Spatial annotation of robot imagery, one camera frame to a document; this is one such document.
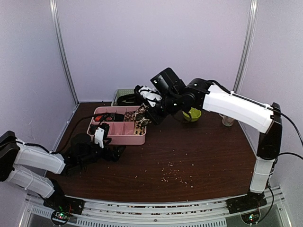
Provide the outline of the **floral paisley tie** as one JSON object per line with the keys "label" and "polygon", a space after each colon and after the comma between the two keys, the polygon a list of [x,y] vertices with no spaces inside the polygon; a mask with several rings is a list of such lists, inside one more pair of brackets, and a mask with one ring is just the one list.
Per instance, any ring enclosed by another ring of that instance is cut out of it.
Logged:
{"label": "floral paisley tie", "polygon": [[148,124],[151,124],[152,121],[146,117],[146,106],[142,104],[135,112],[134,112],[134,122],[138,127],[146,127]]}

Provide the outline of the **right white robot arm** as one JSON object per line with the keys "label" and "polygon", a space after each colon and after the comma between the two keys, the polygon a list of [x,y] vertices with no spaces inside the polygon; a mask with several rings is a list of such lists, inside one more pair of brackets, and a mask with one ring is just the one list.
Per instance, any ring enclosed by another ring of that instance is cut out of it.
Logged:
{"label": "right white robot arm", "polygon": [[160,124],[167,115],[191,108],[218,113],[245,123],[259,132],[257,158],[247,195],[238,203],[252,209],[262,204],[264,190],[274,162],[280,154],[282,120],[279,104],[262,104],[228,91],[215,80],[194,79],[188,85],[182,80],[168,84],[164,78],[153,80],[155,89],[143,87],[139,95],[146,105],[146,116]]}

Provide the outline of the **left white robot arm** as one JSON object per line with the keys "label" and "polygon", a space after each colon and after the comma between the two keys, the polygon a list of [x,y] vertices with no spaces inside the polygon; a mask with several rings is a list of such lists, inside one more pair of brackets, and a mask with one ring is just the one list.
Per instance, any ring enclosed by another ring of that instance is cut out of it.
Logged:
{"label": "left white robot arm", "polygon": [[95,140],[91,140],[88,134],[77,134],[71,139],[67,151],[61,154],[52,153],[40,144],[25,143],[18,140],[13,131],[7,131],[0,137],[0,180],[36,192],[58,210],[63,210],[68,206],[68,199],[60,185],[28,168],[69,176],[99,159],[116,162],[126,147],[110,147],[110,142],[111,139],[99,128]]}

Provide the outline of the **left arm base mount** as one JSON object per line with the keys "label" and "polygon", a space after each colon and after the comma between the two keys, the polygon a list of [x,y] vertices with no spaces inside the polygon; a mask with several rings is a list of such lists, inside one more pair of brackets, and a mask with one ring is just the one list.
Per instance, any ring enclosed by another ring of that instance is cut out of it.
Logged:
{"label": "left arm base mount", "polygon": [[66,214],[81,215],[84,209],[85,201],[72,197],[64,197],[63,200],[50,200],[43,198],[43,205],[53,209],[54,211],[63,212]]}

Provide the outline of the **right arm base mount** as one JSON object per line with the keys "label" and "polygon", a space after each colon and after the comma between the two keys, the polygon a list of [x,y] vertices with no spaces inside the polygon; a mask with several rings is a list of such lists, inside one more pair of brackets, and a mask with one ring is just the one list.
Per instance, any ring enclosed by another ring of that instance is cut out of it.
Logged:
{"label": "right arm base mount", "polygon": [[226,205],[230,214],[257,209],[267,205],[265,194],[248,192],[246,195],[227,199]]}

